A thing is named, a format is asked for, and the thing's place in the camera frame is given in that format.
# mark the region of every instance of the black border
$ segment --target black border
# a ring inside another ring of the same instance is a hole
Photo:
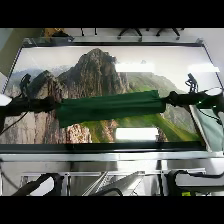
[[[184,46],[206,47],[202,43],[178,43],[178,42],[61,42],[40,43],[38,47],[62,47],[62,46]],[[23,48],[37,47],[36,44],[23,43],[18,50],[13,66],[8,76],[8,81],[18,61]],[[7,154],[88,154],[88,153],[139,153],[139,152],[183,152],[183,151],[206,151],[206,147],[200,141],[194,142],[138,142],[138,143],[80,143],[80,144],[1,144],[0,153]]]

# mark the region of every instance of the green towel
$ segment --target green towel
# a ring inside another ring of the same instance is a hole
[[[110,120],[130,116],[163,113],[166,103],[157,90],[99,96],[80,99],[63,99],[56,109],[61,128],[84,121]]]

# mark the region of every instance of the green cloth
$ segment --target green cloth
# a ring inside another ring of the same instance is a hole
[[[163,113],[166,103],[157,90],[99,96],[80,99],[63,99],[56,109],[61,128],[84,121],[110,120],[145,114]]]

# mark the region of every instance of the mountain image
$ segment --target mountain image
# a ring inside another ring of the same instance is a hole
[[[154,89],[159,91],[161,97],[167,96],[173,90],[182,93],[171,81],[153,73],[116,72],[115,61],[117,59],[110,56],[108,52],[103,52],[98,48],[93,49],[82,55],[76,65],[59,69],[57,74],[52,74],[54,70],[40,71],[34,76],[29,86],[31,95],[37,99],[53,96],[56,101],[60,102],[63,98],[107,96]],[[12,77],[12,81],[9,81],[6,95],[17,96],[20,93],[18,81],[13,80],[15,78]],[[5,127],[18,118],[8,117]],[[116,142],[114,133],[118,127],[157,127],[158,141],[199,139],[188,112],[183,108],[168,105],[164,114],[83,122],[67,128],[59,128],[55,111],[39,114],[28,113],[24,119],[0,137],[0,143],[112,143]]]

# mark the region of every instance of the floor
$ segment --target floor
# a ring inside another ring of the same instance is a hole
[[[93,36],[94,28],[84,28],[84,34]],[[79,28],[66,28],[66,32],[72,36],[81,36],[81,30]],[[99,36],[115,36],[118,35],[120,29],[118,28],[98,28],[97,33]],[[143,35],[155,35],[157,29],[150,29],[146,31],[141,29]],[[181,35],[201,37],[208,45],[210,56],[212,57],[215,66],[218,66],[221,73],[220,78],[224,83],[224,29],[223,28],[186,28],[184,31],[180,31]],[[125,35],[136,35],[134,30],[129,30]],[[167,30],[161,33],[162,35],[174,36],[172,30]],[[148,169],[156,168],[156,161],[145,162],[144,167]],[[206,168],[207,173],[218,174],[224,171],[223,159],[210,159],[210,160],[179,160],[168,161],[167,168]],[[132,167],[133,169],[141,169],[142,164],[139,162],[119,162],[117,163],[75,163],[71,166],[70,163],[4,163],[3,169],[5,173],[19,186],[20,175],[23,172],[63,172],[63,171],[106,171],[113,170],[126,170]],[[79,189],[85,188],[86,183],[77,183]],[[11,195],[15,190],[8,185],[7,182],[3,182],[3,195]]]

